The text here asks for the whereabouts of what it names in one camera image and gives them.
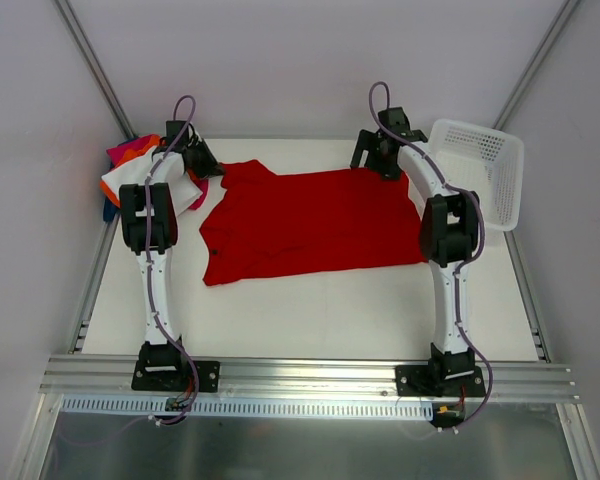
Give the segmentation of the red t shirt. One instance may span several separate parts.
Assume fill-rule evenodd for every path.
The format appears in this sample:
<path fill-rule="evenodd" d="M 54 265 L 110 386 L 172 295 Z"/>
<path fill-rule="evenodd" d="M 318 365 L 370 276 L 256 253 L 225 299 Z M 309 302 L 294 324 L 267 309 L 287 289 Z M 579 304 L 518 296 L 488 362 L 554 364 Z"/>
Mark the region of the red t shirt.
<path fill-rule="evenodd" d="M 228 164 L 225 193 L 200 227 L 207 286 L 423 262 L 409 179 L 366 169 L 279 175 Z"/>

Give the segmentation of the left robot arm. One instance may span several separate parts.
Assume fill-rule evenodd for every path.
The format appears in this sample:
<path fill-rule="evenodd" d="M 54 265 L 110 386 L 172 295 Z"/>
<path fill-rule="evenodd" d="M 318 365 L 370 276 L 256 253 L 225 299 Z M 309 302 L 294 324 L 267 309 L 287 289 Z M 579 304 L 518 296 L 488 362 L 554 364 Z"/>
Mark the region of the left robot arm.
<path fill-rule="evenodd" d="M 172 119 L 139 179 L 120 187 L 123 240 L 138 263 L 145 301 L 144 341 L 132 380 L 136 391 L 218 389 L 220 363 L 194 361 L 184 347 L 171 305 L 171 266 L 177 216 L 199 197 L 195 182 L 223 174 L 191 122 Z"/>

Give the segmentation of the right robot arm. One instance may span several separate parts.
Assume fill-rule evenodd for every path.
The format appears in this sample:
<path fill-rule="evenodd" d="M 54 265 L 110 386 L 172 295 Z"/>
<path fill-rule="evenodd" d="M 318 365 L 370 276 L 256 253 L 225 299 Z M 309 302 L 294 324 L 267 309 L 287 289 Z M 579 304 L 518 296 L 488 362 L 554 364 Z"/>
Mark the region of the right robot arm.
<path fill-rule="evenodd" d="M 448 183 L 425 151 L 425 135 L 413 130 L 401 107 L 387 107 L 372 117 L 374 133 L 362 130 L 351 160 L 388 180 L 404 173 L 424 201 L 418 244 L 434 285 L 435 329 L 425 366 L 397 370 L 400 391 L 433 397 L 484 398 L 488 385 L 476 364 L 469 339 L 468 265 L 484 248 L 484 225 L 474 193 Z"/>

